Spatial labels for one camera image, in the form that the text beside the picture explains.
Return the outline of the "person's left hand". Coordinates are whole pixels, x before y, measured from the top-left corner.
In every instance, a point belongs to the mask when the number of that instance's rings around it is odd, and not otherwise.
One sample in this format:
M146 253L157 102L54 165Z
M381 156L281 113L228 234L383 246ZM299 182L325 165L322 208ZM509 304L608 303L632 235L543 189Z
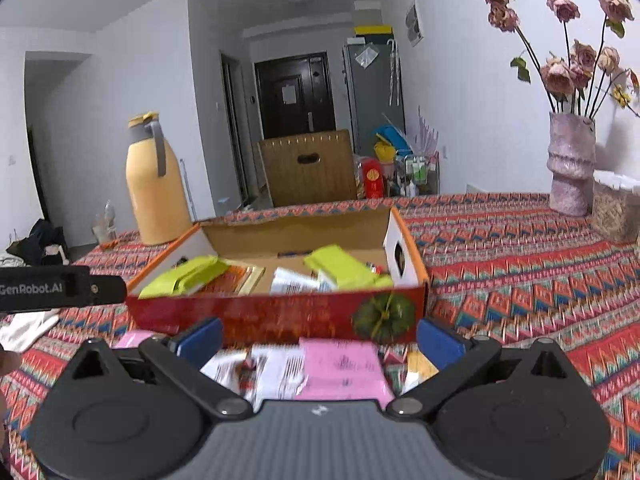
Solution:
M14 351L0 350L0 378L8 376L21 367L22 355ZM4 419L6 418L6 410L8 404L6 404L6 396L3 392L0 392L0 420L1 420L1 444L6 443L6 424Z

